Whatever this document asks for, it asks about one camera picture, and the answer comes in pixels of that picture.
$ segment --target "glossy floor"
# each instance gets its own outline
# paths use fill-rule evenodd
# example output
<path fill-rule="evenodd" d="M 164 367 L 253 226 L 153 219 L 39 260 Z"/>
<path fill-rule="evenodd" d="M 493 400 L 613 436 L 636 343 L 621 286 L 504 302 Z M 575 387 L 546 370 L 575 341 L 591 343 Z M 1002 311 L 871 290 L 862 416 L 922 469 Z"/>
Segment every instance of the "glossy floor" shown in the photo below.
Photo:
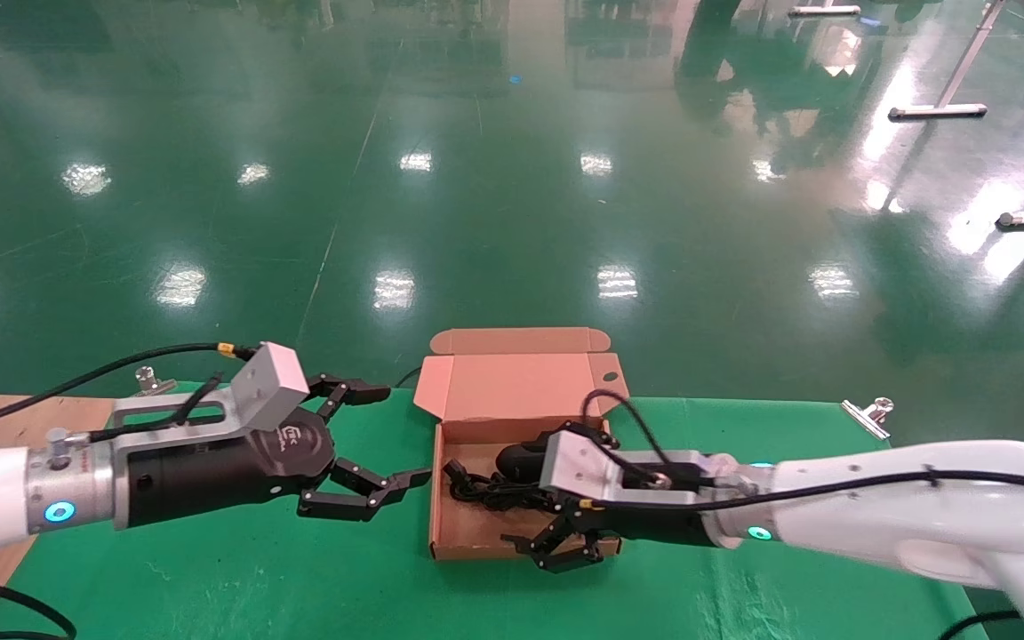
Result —
<path fill-rule="evenodd" d="M 392 381 L 590 325 L 641 395 L 897 401 L 1024 438 L 1024 8 L 0 0 L 0 392 L 187 340 Z M 210 356 L 159 366 L 202 378 Z M 122 394 L 131 377 L 85 393 Z"/>

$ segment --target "box lid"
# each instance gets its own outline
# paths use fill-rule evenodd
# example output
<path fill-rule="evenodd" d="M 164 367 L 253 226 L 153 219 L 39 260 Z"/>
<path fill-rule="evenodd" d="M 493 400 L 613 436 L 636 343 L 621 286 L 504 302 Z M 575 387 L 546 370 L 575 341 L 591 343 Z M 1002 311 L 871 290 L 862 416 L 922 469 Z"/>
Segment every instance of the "box lid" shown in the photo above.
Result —
<path fill-rule="evenodd" d="M 578 417 L 584 397 L 629 396 L 610 339 L 587 327 L 450 329 L 429 343 L 414 402 L 443 421 Z M 590 416 L 617 401 L 598 397 Z"/>

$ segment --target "open cardboard box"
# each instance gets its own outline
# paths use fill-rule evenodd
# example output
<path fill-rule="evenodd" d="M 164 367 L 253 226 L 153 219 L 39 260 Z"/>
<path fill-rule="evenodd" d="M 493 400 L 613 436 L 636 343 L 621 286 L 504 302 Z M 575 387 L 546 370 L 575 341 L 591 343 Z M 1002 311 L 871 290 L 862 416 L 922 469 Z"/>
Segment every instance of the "open cardboard box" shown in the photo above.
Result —
<path fill-rule="evenodd" d="M 536 538 L 552 515 L 529 509 L 488 511 L 457 502 L 441 467 L 456 459 L 473 474 L 496 470 L 508 444 L 532 441 L 564 421 L 580 419 L 590 390 L 627 393 L 618 357 L 606 353 L 610 339 L 586 327 L 450 329 L 430 341 L 434 355 L 422 364 L 414 402 L 440 418 L 434 440 L 434 479 L 429 550 L 437 560 L 515 558 L 501 535 Z M 589 426 L 608 430 L 603 415 L 616 401 L 595 398 Z M 556 552 L 581 546 L 572 538 Z M 618 540 L 603 540 L 605 555 Z"/>

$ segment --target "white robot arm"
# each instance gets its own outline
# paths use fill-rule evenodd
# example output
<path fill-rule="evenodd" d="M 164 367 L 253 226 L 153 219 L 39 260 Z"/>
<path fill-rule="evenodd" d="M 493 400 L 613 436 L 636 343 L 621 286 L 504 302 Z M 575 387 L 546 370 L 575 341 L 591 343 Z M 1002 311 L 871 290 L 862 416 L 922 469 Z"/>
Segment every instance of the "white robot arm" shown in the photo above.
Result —
<path fill-rule="evenodd" d="M 775 466 L 696 451 L 662 453 L 668 465 L 655 451 L 600 444 L 572 430 L 549 437 L 541 486 L 561 497 L 561 513 L 536 539 L 507 538 L 538 567 L 601 562 L 602 536 L 726 549 L 753 538 L 1002 590 L 1024 616 L 1024 442 L 943 441 Z M 556 554 L 573 535 L 585 547 Z"/>
<path fill-rule="evenodd" d="M 284 497 L 301 517 L 365 521 L 428 481 L 429 469 L 378 476 L 334 453 L 334 413 L 385 400 L 389 387 L 307 378 L 285 346 L 253 351 L 225 388 L 215 380 L 204 393 L 115 400 L 109 429 L 57 428 L 48 447 L 0 449 L 0 547 L 98 520 L 119 529 Z M 313 397 L 325 398 L 317 411 L 300 406 Z M 187 419 L 195 408 L 215 415 Z M 137 421 L 162 413 L 171 417 Z M 327 479 L 353 494 L 321 490 Z"/>

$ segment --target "black cable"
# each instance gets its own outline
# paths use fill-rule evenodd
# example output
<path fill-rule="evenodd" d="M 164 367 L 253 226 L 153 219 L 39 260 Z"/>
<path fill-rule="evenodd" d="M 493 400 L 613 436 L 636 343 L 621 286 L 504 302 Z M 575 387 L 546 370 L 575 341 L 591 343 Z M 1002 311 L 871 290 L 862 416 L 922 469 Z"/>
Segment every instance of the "black cable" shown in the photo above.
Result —
<path fill-rule="evenodd" d="M 779 490 L 776 492 L 776 494 L 763 494 L 746 498 L 734 498 L 731 500 L 719 500 L 719 502 L 708 502 L 703 503 L 703 505 L 657 505 L 657 503 L 650 502 L 603 502 L 603 500 L 593 500 L 592 505 L 590 506 L 622 509 L 656 509 L 665 511 L 720 511 L 723 509 L 735 509 L 736 507 L 763 505 L 765 502 L 781 502 L 781 500 L 813 498 L 814 496 L 836 494 L 838 490 L 865 488 L 868 486 L 885 485 L 885 483 L 899 483 L 905 481 L 926 481 L 935 483 L 936 481 L 944 481 L 944 479 L 956 479 L 956 481 L 994 481 L 1024 486 L 1024 476 L 1017 474 L 1004 474 L 998 473 L 998 471 L 928 469 L 926 471 L 905 471 L 905 473 L 901 474 L 886 474 L 882 476 L 857 478 L 853 479 L 853 481 L 819 483 L 819 485 L 814 486 Z"/>
<path fill-rule="evenodd" d="M 151 348 L 147 349 L 147 351 L 122 357 L 121 360 L 110 361 L 109 365 L 103 365 L 100 368 L 93 369 L 92 372 L 89 372 L 88 374 L 81 374 L 81 376 L 74 378 L 72 381 L 61 382 L 60 385 L 57 385 L 52 389 L 44 390 L 40 394 L 25 398 L 25 400 L 18 400 L 13 404 L 7 404 L 0 408 L 0 418 L 17 413 L 17 411 L 22 411 L 29 407 L 36 406 L 39 401 L 48 400 L 53 396 L 61 395 L 68 392 L 68 390 L 80 387 L 86 382 L 95 381 L 97 378 L 100 378 L 105 374 L 117 372 L 118 369 L 135 365 L 137 361 L 151 360 L 154 359 L 154 357 L 170 355 L 170 353 L 187 353 L 191 351 L 219 351 L 224 355 L 240 357 L 243 360 L 249 360 L 253 355 L 255 355 L 256 349 L 253 347 L 237 347 L 227 343 L 193 343 Z"/>
<path fill-rule="evenodd" d="M 540 482 L 515 482 L 493 471 L 492 477 L 470 474 L 462 463 L 450 461 L 442 467 L 450 479 L 447 493 L 459 502 L 479 502 L 488 511 L 540 509 L 551 511 L 552 495 L 540 488 Z"/>
<path fill-rule="evenodd" d="M 677 475 L 675 473 L 675 469 L 677 468 L 675 467 L 675 463 L 671 462 L 671 459 L 667 457 L 666 451 L 663 451 L 663 446 L 658 445 L 657 439 L 654 437 L 654 433 L 651 432 L 650 427 L 646 425 L 646 421 L 643 421 L 642 415 L 638 413 L 638 410 L 635 409 L 634 404 L 630 403 L 630 400 L 627 400 L 626 397 L 623 397 L 621 394 L 613 392 L 613 390 L 598 388 L 588 393 L 587 397 L 584 397 L 583 406 L 580 409 L 580 419 L 584 425 L 590 426 L 590 417 L 589 417 L 590 403 L 592 403 L 592 401 L 596 397 L 610 397 L 611 400 L 617 401 L 618 404 L 622 404 L 627 409 L 627 411 L 629 411 L 630 417 L 635 419 L 635 422 L 637 422 L 638 424 L 638 428 L 641 428 L 643 430 L 643 436 L 646 436 L 646 441 L 650 443 L 650 449 L 653 449 L 654 454 L 657 455 L 659 461 L 663 461 L 663 463 L 665 463 L 667 469 L 667 476 L 670 477 L 672 481 L 674 481 L 674 479 L 677 479 L 678 481 L 685 483 L 697 483 L 698 478 L 691 479 L 691 478 L 675 477 Z M 589 440 L 593 441 L 595 446 L 598 446 L 598 450 L 602 451 L 603 455 L 606 455 L 606 457 L 610 458 L 610 461 L 614 462 L 615 465 L 617 465 L 618 467 L 623 467 L 623 469 L 629 470 L 631 473 L 639 477 L 647 477 L 650 479 L 656 478 L 653 471 L 650 471 L 649 469 L 643 469 L 634 462 L 626 461 L 626 459 L 621 457 L 621 455 L 615 454 L 614 451 L 610 451 L 608 446 L 604 445 L 602 442 L 598 440 L 594 440 L 594 438 L 589 438 Z"/>
<path fill-rule="evenodd" d="M 943 632 L 942 636 L 939 636 L 939 640 L 952 640 L 959 633 L 965 631 L 967 628 L 974 627 L 976 624 L 983 623 L 996 623 L 1000 620 L 1021 620 L 1020 612 L 1011 609 L 1009 611 L 990 611 L 985 612 L 985 614 L 975 614 L 972 616 L 965 616 L 965 618 L 959 620 L 957 623 L 950 625 L 950 629 Z"/>
<path fill-rule="evenodd" d="M 60 627 L 65 631 L 65 636 L 54 636 L 53 633 L 41 633 L 37 631 L 0 631 L 0 640 L 74 640 L 74 637 L 78 636 L 78 628 L 74 627 L 73 623 L 70 623 L 68 616 L 59 614 L 53 607 L 49 604 L 44 603 L 36 598 L 31 598 L 31 596 L 25 595 L 19 591 L 14 591 L 9 587 L 0 587 L 0 598 L 11 600 L 12 603 L 22 604 L 22 606 L 37 612 L 41 616 L 45 616 L 50 623 Z"/>
<path fill-rule="evenodd" d="M 401 385 L 406 384 L 406 381 L 409 381 L 410 378 L 416 376 L 419 373 L 421 373 L 421 366 L 418 366 L 416 369 L 412 370 L 412 372 L 410 372 L 409 374 L 404 374 L 403 376 L 401 376 L 401 380 L 395 382 L 394 388 L 398 388 Z"/>
<path fill-rule="evenodd" d="M 121 436 L 122 434 L 137 434 L 144 432 L 155 432 L 155 430 L 166 429 L 173 425 L 183 425 L 184 422 L 188 422 L 187 416 L 196 409 L 196 406 L 200 403 L 209 393 L 214 392 L 216 387 L 219 387 L 219 383 L 223 381 L 224 373 L 216 372 L 212 374 L 211 378 L 208 378 L 207 382 L 200 385 L 199 389 L 191 392 L 188 395 L 184 403 L 176 408 L 171 416 L 167 418 L 160 418 L 159 421 L 148 421 L 139 422 L 135 425 L 122 425 L 114 429 L 101 429 L 97 432 L 89 432 L 89 441 L 105 441 L 113 440 L 113 438 Z M 207 424 L 210 421 L 201 421 L 199 424 Z"/>

